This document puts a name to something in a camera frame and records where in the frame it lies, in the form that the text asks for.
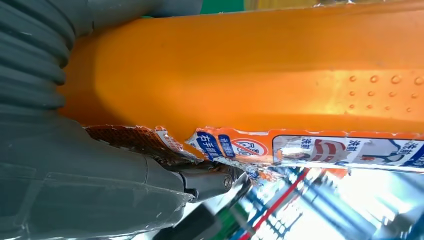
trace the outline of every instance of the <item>gray hose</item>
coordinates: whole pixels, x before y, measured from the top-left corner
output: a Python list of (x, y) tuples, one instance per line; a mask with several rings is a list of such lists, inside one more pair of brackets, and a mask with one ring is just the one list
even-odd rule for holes
[(0, 0), (0, 239), (125, 235), (180, 219), (180, 177), (57, 113), (75, 39), (161, 9), (167, 0)]

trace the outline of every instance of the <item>red stripe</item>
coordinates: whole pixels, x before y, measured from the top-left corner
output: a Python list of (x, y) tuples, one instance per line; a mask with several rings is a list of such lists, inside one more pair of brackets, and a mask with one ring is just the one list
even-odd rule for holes
[(311, 161), (318, 161), (321, 157), (322, 157), (322, 155), (321, 155), (321, 154), (317, 154), (317, 155), (315, 155), (315, 156), (312, 158), (312, 160), (311, 160)]
[(324, 161), (325, 162), (330, 162), (331, 161), (331, 159), (333, 159), (334, 158), (334, 156), (328, 156)]
[[(265, 220), (267, 220), (273, 212), (275, 212), (275, 210), (281, 205), (281, 203), (283, 203), (283, 201), (289, 196), (289, 194), (296, 189), (300, 181), (303, 181), (303, 179), (305, 179), (308, 172), (309, 168), (305, 168), (302, 174), (297, 177), (296, 181), (294, 181), (293, 184), (288, 187), (287, 191), (285, 191), (285, 193), (281, 195), (281, 197), (279, 197), (279, 199), (268, 210), (266, 210), (265, 214), (259, 219), (259, 221), (257, 221), (256, 225), (253, 227), (255, 231), (257, 231), (261, 227), (261, 224), (265, 222)], [(247, 231), (243, 236), (239, 238), (239, 240), (248, 240), (250, 236), (250, 232)]]
[(323, 150), (323, 146), (321, 146), (321, 140), (315, 140), (315, 149), (316, 149), (316, 153), (317, 154), (323, 154), (324, 150)]
[(324, 144), (328, 146), (328, 150), (329, 150), (328, 154), (336, 154), (336, 146), (334, 144), (329, 142), (326, 142)]

